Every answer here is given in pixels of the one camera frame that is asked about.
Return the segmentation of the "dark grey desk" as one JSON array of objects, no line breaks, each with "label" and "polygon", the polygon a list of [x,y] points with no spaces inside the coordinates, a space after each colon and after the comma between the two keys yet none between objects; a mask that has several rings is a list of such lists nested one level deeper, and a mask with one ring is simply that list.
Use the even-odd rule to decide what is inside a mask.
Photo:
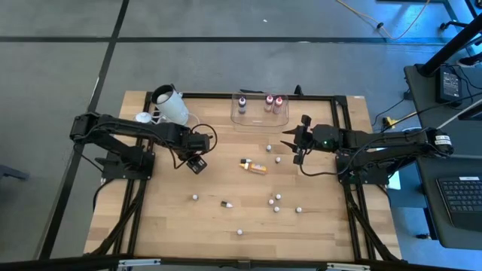
[{"label": "dark grey desk", "polygon": [[[457,111],[435,101],[436,77],[422,76],[415,65],[404,67],[407,85],[421,127],[438,127]],[[482,250],[482,223],[477,231],[454,227],[445,208],[436,180],[442,177],[482,177],[482,120],[452,120],[441,128],[452,140],[454,154],[447,159],[419,158],[416,161],[436,239],[445,248]]]}]

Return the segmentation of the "orange bottle yellow cap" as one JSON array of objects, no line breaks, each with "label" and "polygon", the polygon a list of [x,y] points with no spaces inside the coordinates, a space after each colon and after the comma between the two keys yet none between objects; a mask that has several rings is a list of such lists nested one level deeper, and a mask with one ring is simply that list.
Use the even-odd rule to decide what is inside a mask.
[{"label": "orange bottle yellow cap", "polygon": [[244,170],[255,174],[265,175],[267,173],[267,167],[257,163],[240,163],[239,166]]}]

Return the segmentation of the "grey chair leg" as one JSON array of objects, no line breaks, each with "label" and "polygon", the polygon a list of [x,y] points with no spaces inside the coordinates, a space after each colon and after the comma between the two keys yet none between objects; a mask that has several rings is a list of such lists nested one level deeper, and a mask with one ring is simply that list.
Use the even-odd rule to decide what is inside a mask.
[{"label": "grey chair leg", "polygon": [[0,180],[4,177],[16,178],[22,181],[26,181],[29,178],[29,174],[19,171],[17,169],[13,169],[9,166],[0,165]]}]

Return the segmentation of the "black rig beam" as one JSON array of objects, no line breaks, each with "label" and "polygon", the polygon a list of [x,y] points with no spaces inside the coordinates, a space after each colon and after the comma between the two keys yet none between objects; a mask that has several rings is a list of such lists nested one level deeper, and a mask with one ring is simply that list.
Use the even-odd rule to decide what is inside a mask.
[{"label": "black rig beam", "polygon": [[437,266],[425,266],[405,261],[355,260],[352,262],[302,261],[302,260],[232,260],[232,259],[195,259],[195,258],[133,258],[128,254],[84,255],[42,260],[0,263],[0,271],[98,271],[117,268],[124,259],[161,259],[161,265],[180,266],[217,266],[249,270],[254,268],[306,268],[325,270],[327,263],[354,263],[367,265],[371,271],[468,271]]}]

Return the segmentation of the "white paper sheet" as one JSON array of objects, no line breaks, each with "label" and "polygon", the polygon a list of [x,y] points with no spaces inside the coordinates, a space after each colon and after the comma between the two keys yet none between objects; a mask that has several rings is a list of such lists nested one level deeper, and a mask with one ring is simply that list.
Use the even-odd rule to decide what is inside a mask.
[{"label": "white paper sheet", "polygon": [[399,171],[396,171],[392,175],[389,176],[389,183],[386,185],[386,187],[390,190],[400,190],[401,189],[401,181],[400,181]]}]

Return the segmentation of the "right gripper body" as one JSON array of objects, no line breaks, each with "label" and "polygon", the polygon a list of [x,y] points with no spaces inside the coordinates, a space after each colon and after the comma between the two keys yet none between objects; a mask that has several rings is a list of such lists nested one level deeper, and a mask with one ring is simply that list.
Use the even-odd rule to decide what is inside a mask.
[{"label": "right gripper body", "polygon": [[296,154],[301,154],[303,150],[307,150],[313,145],[313,134],[309,131],[311,120],[312,118],[306,114],[301,116],[295,135]]}]

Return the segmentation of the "black chair caster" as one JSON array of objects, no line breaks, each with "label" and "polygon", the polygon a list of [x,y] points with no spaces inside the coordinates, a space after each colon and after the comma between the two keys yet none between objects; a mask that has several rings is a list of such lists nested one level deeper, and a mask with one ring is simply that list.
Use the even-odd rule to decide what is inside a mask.
[{"label": "black chair caster", "polygon": [[456,21],[456,20],[451,20],[451,21],[449,21],[449,22],[442,23],[442,24],[439,26],[439,29],[440,29],[440,30],[445,30],[445,29],[447,29],[449,26],[457,26],[457,27],[465,28],[467,25],[468,25],[467,23],[461,23],[461,22]]}]

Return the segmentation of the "silver beam bracket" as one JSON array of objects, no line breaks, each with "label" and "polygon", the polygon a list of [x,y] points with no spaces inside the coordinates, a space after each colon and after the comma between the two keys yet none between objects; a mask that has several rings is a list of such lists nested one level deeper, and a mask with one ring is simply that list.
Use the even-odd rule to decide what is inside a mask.
[{"label": "silver beam bracket", "polygon": [[371,268],[354,263],[327,263],[325,271],[371,271]]},{"label": "silver beam bracket", "polygon": [[117,267],[121,269],[129,269],[138,266],[158,266],[161,265],[161,259],[124,259],[118,262]]}]

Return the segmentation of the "black keyboard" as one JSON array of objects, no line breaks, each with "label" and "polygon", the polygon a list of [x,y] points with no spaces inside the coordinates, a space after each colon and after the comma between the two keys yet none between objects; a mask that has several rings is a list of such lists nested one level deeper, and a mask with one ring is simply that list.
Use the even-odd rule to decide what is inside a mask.
[{"label": "black keyboard", "polygon": [[446,177],[436,180],[454,227],[482,232],[482,177]]}]

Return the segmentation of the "black stand pole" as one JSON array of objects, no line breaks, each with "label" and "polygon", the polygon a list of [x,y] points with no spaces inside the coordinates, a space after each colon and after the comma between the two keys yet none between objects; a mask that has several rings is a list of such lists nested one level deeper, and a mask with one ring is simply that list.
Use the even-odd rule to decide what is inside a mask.
[{"label": "black stand pole", "polygon": [[482,31],[482,13],[478,14],[428,62],[420,66],[418,72],[424,77],[432,75],[444,62],[446,62],[454,53],[461,50],[480,31]]}]

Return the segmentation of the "clear plastic bin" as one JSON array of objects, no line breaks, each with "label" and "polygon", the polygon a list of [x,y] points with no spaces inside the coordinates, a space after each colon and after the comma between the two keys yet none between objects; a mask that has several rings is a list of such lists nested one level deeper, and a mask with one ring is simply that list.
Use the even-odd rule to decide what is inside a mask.
[{"label": "clear plastic bin", "polygon": [[[264,110],[266,96],[273,96],[274,100],[281,96],[283,105],[280,114]],[[238,99],[244,96],[247,101],[246,113],[238,112]],[[270,93],[234,93],[231,97],[230,120],[238,131],[278,133],[289,121],[289,99],[286,95]]]}]

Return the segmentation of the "black power adapter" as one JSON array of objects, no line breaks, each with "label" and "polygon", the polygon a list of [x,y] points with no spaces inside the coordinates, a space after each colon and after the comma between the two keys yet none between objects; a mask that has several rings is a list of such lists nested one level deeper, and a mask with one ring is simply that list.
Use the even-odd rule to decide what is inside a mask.
[{"label": "black power adapter", "polygon": [[456,73],[446,66],[438,69],[435,82],[435,101],[456,107],[462,104],[462,84]]}]

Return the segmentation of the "white rod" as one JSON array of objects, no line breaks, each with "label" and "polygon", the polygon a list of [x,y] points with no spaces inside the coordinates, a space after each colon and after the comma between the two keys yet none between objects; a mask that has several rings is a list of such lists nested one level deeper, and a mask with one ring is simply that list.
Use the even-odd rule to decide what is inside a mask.
[{"label": "white rod", "polygon": [[470,105],[468,106],[467,108],[463,109],[461,112],[457,113],[456,115],[453,115],[451,118],[447,119],[445,122],[443,122],[440,126],[438,126],[436,129],[441,129],[443,128],[444,126],[446,126],[448,123],[450,123],[451,121],[455,120],[456,118],[458,118],[459,116],[463,115],[464,113],[470,111],[471,109],[474,109],[475,107],[479,106],[480,104],[482,104],[482,99],[479,99],[478,101],[476,101],[476,103],[474,103],[473,105]]}]

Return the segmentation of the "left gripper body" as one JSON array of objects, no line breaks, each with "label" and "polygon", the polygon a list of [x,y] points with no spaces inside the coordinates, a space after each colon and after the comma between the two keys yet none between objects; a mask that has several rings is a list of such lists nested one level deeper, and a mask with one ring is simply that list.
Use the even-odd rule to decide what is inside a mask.
[{"label": "left gripper body", "polygon": [[198,132],[188,135],[187,149],[192,152],[206,153],[210,150],[210,136]]}]

